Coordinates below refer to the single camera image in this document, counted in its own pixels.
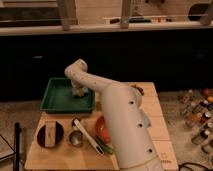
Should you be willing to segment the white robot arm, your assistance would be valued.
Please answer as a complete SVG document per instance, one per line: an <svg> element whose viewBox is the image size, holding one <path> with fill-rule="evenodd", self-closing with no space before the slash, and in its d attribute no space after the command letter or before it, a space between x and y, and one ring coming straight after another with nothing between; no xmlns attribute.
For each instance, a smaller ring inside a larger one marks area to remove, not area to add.
<svg viewBox="0 0 213 171"><path fill-rule="evenodd" d="M64 74L75 91L83 87L99 92L105 123L120 171L164 171L148 132L149 118L140 109L140 91L126 83L87 72L82 59L69 65Z"/></svg>

